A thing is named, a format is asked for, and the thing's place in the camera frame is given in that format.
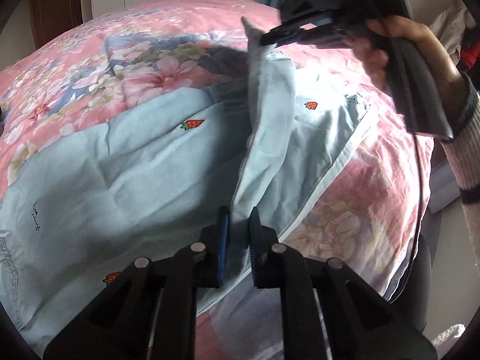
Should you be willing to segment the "pink striped knit sleeve forearm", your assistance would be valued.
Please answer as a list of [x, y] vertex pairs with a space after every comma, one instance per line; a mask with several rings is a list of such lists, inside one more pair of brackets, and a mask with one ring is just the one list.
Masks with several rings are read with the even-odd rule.
[[465, 222], [479, 268], [479, 92], [463, 74], [467, 95], [460, 112], [448, 118], [454, 133], [452, 141], [443, 141], [451, 170], [460, 191]]

